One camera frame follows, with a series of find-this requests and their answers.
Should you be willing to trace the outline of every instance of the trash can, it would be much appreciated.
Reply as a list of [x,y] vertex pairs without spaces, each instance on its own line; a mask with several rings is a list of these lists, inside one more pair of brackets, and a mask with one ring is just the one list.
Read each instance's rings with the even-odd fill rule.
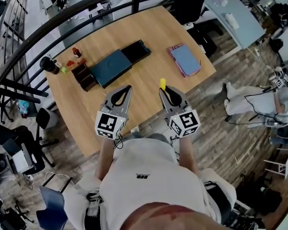
[[41,108],[35,120],[42,129],[47,129],[54,127],[57,124],[59,117],[54,112]]

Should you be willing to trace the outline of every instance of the backpack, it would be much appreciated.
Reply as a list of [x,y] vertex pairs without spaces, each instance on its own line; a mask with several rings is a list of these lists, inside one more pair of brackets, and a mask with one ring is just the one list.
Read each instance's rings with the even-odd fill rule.
[[271,46],[272,50],[277,53],[282,48],[284,43],[282,39],[271,39],[269,45]]

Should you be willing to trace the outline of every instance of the black mug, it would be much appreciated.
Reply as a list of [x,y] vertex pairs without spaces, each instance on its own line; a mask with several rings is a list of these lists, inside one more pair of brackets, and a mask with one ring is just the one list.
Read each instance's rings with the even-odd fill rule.
[[57,65],[47,56],[43,57],[40,60],[39,66],[41,67],[41,69],[51,72],[53,74],[58,74],[60,71]]

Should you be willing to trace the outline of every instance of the strap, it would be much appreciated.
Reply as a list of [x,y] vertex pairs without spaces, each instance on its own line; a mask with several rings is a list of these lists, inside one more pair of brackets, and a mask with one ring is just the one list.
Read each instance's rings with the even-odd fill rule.
[[85,230],[101,230],[100,225],[100,205],[103,203],[102,197],[97,193],[89,193],[86,196],[90,201],[89,207],[85,211],[84,228]]
[[231,204],[218,184],[211,181],[204,184],[207,193],[212,197],[221,213],[221,223],[224,224],[231,213]]
[[96,217],[89,217],[87,215],[89,208],[86,209],[85,218],[84,218],[84,228],[85,230],[101,230],[100,227],[100,207],[98,207],[98,214]]

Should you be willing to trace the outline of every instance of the green object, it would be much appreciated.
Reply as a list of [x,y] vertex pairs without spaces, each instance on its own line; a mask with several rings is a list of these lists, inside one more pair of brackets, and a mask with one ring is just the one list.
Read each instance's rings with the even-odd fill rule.
[[66,67],[61,67],[61,71],[66,73],[67,72],[67,68]]

